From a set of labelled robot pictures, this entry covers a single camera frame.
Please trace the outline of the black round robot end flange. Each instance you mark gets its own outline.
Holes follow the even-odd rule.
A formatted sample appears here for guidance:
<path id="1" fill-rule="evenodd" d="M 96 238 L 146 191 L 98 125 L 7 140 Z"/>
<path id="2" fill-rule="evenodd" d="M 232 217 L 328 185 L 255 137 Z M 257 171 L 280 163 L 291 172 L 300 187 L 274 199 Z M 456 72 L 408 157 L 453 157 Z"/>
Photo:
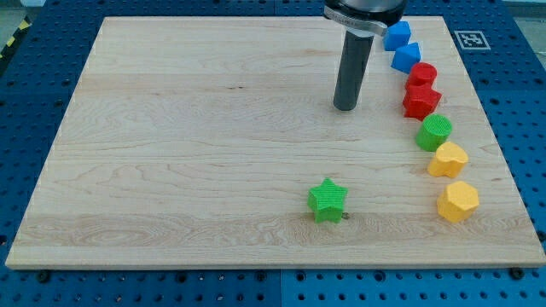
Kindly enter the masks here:
<path id="1" fill-rule="evenodd" d="M 407 0 L 325 0 L 323 16 L 364 36 L 384 36 L 399 22 Z"/>

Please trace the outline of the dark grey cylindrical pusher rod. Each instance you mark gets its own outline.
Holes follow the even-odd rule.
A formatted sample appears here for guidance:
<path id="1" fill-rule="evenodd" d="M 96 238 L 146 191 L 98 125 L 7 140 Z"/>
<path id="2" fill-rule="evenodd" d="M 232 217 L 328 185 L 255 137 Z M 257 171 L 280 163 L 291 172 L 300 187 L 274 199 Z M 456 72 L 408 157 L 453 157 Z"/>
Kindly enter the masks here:
<path id="1" fill-rule="evenodd" d="M 340 111 L 351 111 L 357 105 L 373 40 L 346 30 L 333 99 Z"/>

